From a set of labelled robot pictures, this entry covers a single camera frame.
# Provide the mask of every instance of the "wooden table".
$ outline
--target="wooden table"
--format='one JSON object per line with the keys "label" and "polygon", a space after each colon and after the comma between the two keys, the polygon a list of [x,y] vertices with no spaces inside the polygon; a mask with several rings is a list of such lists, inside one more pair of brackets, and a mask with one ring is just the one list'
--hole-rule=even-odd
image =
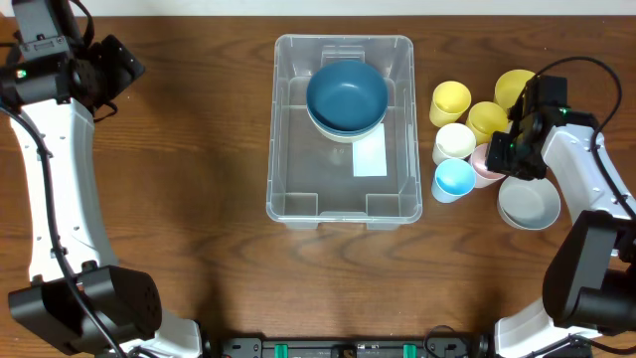
{"label": "wooden table", "polygon": [[[434,87],[468,85],[492,100],[505,71],[572,55],[610,64],[623,105],[608,150],[636,188],[636,27],[621,17],[110,18],[147,73],[99,124],[94,165],[101,210],[121,265],[146,271],[165,307],[214,336],[422,336],[436,324],[493,327],[537,299],[570,228],[566,210],[542,232],[514,230],[497,186],[452,204],[430,195]],[[3,40],[15,31],[0,20]],[[423,215],[394,232],[323,225],[292,232],[265,214],[273,47],[282,34],[403,34],[415,46]],[[571,64],[569,102],[603,117],[615,98],[601,70]],[[0,357],[60,353],[10,317],[6,293],[28,285],[31,223],[24,165],[0,124]],[[634,335],[604,339],[626,346]]]}

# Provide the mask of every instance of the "clear plastic bin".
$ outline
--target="clear plastic bin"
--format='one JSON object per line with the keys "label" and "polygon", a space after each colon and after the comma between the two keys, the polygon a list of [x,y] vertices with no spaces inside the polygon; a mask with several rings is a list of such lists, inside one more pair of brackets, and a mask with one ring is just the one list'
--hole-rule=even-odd
{"label": "clear plastic bin", "polygon": [[[352,144],[327,139],[307,112],[309,79],[323,66],[357,60],[389,87],[383,120],[386,176],[354,176]],[[284,35],[274,54],[267,214],[292,229],[325,222],[392,230],[421,216],[413,45],[404,36]]]}

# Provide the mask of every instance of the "green connector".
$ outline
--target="green connector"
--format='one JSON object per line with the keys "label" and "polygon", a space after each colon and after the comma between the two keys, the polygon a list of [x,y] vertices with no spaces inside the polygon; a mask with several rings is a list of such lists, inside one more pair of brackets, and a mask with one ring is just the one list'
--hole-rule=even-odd
{"label": "green connector", "polygon": [[403,358],[417,358],[417,347],[414,344],[404,344]]}
{"label": "green connector", "polygon": [[287,345],[276,344],[274,346],[274,358],[287,358]]}

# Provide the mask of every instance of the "black mount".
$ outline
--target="black mount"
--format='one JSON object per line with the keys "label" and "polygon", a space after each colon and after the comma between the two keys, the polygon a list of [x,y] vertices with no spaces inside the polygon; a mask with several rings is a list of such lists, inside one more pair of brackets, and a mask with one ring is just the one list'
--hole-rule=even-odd
{"label": "black mount", "polygon": [[541,151],[554,126],[598,125],[592,114],[567,106],[567,79],[552,76],[528,81],[525,95],[510,109],[509,118],[513,121],[510,133],[493,134],[486,166],[493,172],[524,180],[546,177],[548,166]]}
{"label": "black mount", "polygon": [[80,35],[69,0],[12,4],[25,60],[0,69],[0,97],[12,109],[52,98],[64,103],[72,97],[94,113],[143,75],[145,68],[114,36],[90,44],[90,18],[86,35]]}
{"label": "black mount", "polygon": [[[153,338],[161,326],[161,301],[150,275],[86,268],[77,276],[78,286],[112,336],[121,342]],[[9,293],[9,309],[18,323],[65,354],[98,354],[109,347],[63,278]]]}
{"label": "black mount", "polygon": [[[544,307],[555,326],[604,335],[636,330],[635,234],[631,221],[580,213],[544,278]],[[613,250],[630,263],[628,270],[608,269]]]}

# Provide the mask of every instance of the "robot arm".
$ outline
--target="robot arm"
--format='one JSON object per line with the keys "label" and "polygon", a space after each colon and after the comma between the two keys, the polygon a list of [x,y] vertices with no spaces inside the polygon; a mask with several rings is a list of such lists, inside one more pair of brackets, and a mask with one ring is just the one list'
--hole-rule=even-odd
{"label": "robot arm", "polygon": [[[543,356],[567,345],[572,335],[595,338],[636,329],[633,269],[608,269],[616,252],[632,264],[636,231],[592,156],[598,124],[591,114],[569,109],[565,79],[532,79],[525,94],[511,109],[511,132],[493,136],[487,165],[526,180],[544,178],[550,167],[573,227],[548,268],[543,298],[496,324],[495,350],[505,358]],[[602,134],[596,145],[612,181],[635,208]]]}
{"label": "robot arm", "polygon": [[[0,69],[0,98],[25,161],[33,255],[31,285],[9,293],[12,316],[65,354],[107,354],[108,342],[81,300],[124,352],[199,358],[198,324],[163,310],[148,274],[116,266],[99,210],[93,114],[139,78],[143,66],[113,36],[89,48],[91,31],[80,36],[69,0],[14,0],[13,6],[26,61]],[[53,243],[61,247],[61,264]]]}

